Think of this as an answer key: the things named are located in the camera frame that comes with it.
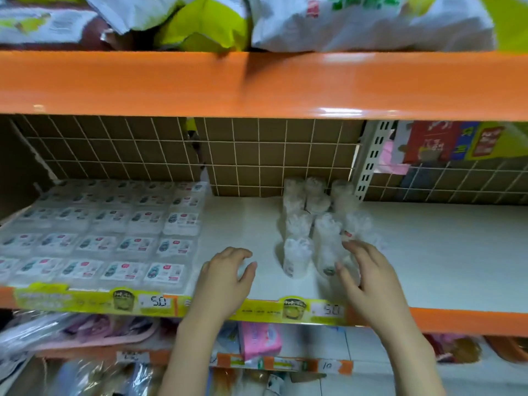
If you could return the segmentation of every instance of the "upper shelf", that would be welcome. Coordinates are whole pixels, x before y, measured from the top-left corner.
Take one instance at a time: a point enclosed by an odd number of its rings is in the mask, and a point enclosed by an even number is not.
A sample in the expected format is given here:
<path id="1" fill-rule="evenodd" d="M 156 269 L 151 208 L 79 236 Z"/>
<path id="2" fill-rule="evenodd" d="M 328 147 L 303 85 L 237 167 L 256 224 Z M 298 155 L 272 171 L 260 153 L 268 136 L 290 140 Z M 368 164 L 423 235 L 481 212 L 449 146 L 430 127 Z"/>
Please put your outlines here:
<path id="1" fill-rule="evenodd" d="M 0 52 L 0 113 L 527 121 L 528 55 Z"/>

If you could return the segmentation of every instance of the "hand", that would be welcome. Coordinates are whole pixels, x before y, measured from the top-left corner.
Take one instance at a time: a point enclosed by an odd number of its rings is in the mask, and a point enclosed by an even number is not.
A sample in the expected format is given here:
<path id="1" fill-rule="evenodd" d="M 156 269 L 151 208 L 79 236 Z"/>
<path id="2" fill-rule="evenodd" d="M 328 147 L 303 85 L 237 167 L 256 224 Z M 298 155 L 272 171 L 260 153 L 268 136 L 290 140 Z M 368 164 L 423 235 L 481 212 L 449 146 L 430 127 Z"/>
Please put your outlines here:
<path id="1" fill-rule="evenodd" d="M 360 267 L 358 287 L 347 268 L 337 262 L 337 275 L 354 310 L 365 319 L 384 342 L 418 330 L 403 294 L 398 276 L 385 256 L 373 245 L 351 240 L 343 247 L 354 255 Z"/>
<path id="2" fill-rule="evenodd" d="M 228 247 L 206 262 L 196 283 L 188 316 L 206 319 L 213 326 L 221 326 L 242 305 L 255 278 L 257 263 L 246 267 L 238 280 L 237 271 L 253 253 L 247 249 Z"/>

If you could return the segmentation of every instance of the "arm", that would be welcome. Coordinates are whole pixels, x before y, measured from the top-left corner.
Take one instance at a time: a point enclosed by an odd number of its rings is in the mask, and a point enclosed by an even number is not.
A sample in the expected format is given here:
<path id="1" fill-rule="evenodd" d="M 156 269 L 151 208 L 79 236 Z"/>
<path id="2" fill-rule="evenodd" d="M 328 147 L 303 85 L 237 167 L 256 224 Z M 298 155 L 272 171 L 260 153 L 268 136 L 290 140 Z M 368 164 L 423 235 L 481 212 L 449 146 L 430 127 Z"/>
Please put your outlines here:
<path id="1" fill-rule="evenodd" d="M 189 311 L 178 326 L 159 396 L 205 394 L 216 336 L 251 290 L 257 263 L 249 264 L 240 280 L 236 273 L 251 256 L 249 250 L 228 247 L 202 267 Z"/>
<path id="2" fill-rule="evenodd" d="M 394 268 L 371 244 L 350 241 L 343 246 L 357 260 L 361 287 L 340 263 L 336 263 L 337 274 L 350 304 L 378 334 L 387 350 L 396 394 L 445 396 L 435 354 L 414 322 Z"/>

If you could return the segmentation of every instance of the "person's left hand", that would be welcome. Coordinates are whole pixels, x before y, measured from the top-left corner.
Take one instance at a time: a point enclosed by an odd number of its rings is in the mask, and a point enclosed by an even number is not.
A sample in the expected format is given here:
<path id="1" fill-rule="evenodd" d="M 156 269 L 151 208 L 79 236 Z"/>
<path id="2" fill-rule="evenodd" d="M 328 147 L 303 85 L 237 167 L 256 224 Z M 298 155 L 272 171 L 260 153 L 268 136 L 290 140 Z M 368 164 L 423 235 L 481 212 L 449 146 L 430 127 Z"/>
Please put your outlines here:
<path id="1" fill-rule="evenodd" d="M 240 280 L 237 272 L 244 259 L 252 255 L 247 249 L 228 247 L 206 262 L 196 283 L 188 316 L 206 319 L 213 325 L 222 325 L 229 319 L 251 290 L 257 263 L 249 264 Z"/>

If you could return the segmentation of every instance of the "person's right hand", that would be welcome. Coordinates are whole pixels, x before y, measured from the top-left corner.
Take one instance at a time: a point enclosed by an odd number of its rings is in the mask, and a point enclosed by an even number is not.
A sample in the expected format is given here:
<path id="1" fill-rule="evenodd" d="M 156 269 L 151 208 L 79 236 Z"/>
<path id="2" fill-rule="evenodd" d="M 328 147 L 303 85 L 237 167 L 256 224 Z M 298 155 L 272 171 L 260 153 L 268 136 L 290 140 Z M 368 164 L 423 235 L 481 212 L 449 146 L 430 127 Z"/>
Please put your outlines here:
<path id="1" fill-rule="evenodd" d="M 365 319 L 381 340 L 415 332 L 416 323 L 403 295 L 398 276 L 385 256 L 373 245 L 357 240 L 343 242 L 343 247 L 354 255 L 360 267 L 358 287 L 348 269 L 340 262 L 335 265 L 354 310 Z"/>

